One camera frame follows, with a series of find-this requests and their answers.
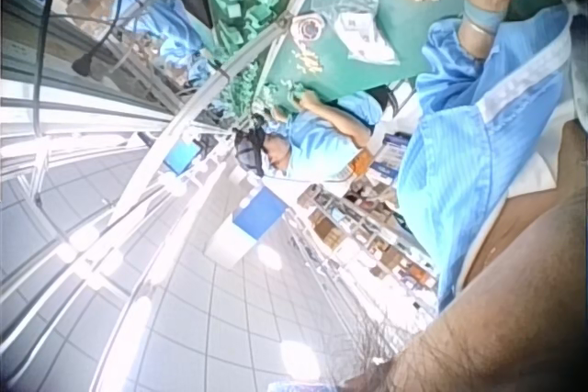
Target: wrist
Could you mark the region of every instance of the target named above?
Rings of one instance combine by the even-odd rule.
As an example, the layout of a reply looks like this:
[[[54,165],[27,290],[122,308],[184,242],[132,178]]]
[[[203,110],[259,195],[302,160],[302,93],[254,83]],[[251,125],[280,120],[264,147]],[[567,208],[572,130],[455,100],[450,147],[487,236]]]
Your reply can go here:
[[[465,0],[463,14],[473,26],[483,29],[488,34],[496,35],[498,27],[503,23],[504,18],[506,17],[506,6],[508,6],[508,3],[505,3],[505,8],[489,10],[479,8],[472,4],[470,0]]]
[[[461,47],[478,60],[484,60],[488,57],[494,43],[493,34],[471,23],[467,17],[463,17],[458,31],[458,39]]]

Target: black cable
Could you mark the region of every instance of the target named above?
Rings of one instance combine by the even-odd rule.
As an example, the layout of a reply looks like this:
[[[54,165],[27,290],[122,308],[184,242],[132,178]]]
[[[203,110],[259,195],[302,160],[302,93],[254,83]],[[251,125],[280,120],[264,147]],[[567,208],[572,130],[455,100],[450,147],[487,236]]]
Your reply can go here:
[[[35,72],[35,81],[33,84],[33,128],[35,130],[35,135],[38,137],[41,135],[40,133],[40,82],[43,75],[43,59],[45,55],[45,45],[47,42],[47,29],[49,27],[49,20],[51,18],[51,6],[53,4],[53,0],[45,0],[45,6],[43,7],[43,14],[41,15],[40,19],[40,28],[39,28],[39,37],[37,40],[37,71]],[[117,4],[117,12],[115,15],[115,19],[112,22],[112,25],[108,29],[108,33],[105,35],[103,39],[101,39],[95,46],[86,54],[85,56],[89,55],[87,58],[87,74],[89,74],[89,65],[92,61],[92,56],[96,53],[96,51],[102,46],[102,44],[106,41],[110,33],[112,32],[113,28],[115,27],[117,20],[119,19],[120,7],[122,5],[122,0],[118,1]],[[78,68],[85,68],[85,66],[79,62],[77,65]]]
[[[116,9],[116,12],[114,15],[114,19],[113,19],[112,23],[110,24],[110,28],[108,28],[107,33],[94,46],[94,48],[92,48],[87,54],[84,54],[81,58],[79,58],[78,60],[76,60],[75,62],[72,63],[72,69],[76,73],[78,73],[79,75],[82,75],[83,77],[87,77],[90,74],[90,66],[92,64],[92,58],[94,57],[94,54],[96,54],[96,52],[102,47],[104,42],[107,41],[108,37],[110,37],[110,34],[112,34],[112,31],[114,30],[115,26],[117,25],[117,22],[119,21],[119,14],[120,14],[121,7],[122,7],[122,0],[118,0],[117,1],[117,9]]]

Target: person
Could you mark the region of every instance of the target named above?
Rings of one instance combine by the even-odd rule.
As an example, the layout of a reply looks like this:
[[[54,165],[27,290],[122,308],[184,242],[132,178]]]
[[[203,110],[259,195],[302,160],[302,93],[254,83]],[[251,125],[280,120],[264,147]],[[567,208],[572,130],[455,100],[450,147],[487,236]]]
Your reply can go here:
[[[456,295],[469,246],[536,150],[567,90],[571,22],[583,6],[503,22],[510,0],[466,0],[430,28],[423,116],[401,161],[400,212],[440,271],[439,309]]]
[[[316,93],[305,90],[298,106],[300,112],[287,118],[277,109],[272,112],[281,124],[266,133],[261,144],[252,145],[243,139],[235,144],[238,152],[251,155],[237,155],[245,170],[263,168],[262,174],[281,174],[298,181],[328,180],[366,147],[385,103],[366,92],[323,103]],[[255,151],[261,151],[263,164],[255,162]]]

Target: plastic bag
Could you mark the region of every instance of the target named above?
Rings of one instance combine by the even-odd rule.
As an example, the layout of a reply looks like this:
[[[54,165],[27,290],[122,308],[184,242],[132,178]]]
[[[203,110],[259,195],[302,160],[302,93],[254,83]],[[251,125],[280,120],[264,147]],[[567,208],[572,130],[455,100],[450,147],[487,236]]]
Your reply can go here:
[[[349,58],[374,64],[400,64],[376,26],[379,0],[311,0],[349,49]]]

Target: blue wristband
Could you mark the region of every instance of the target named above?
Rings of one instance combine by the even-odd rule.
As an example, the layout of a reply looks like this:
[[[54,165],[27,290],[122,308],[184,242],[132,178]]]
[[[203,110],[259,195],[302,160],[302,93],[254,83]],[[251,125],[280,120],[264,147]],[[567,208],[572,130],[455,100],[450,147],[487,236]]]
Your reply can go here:
[[[471,23],[493,35],[496,34],[498,27],[506,17],[505,10],[500,12],[485,11],[472,5],[469,0],[464,1],[463,14]]]

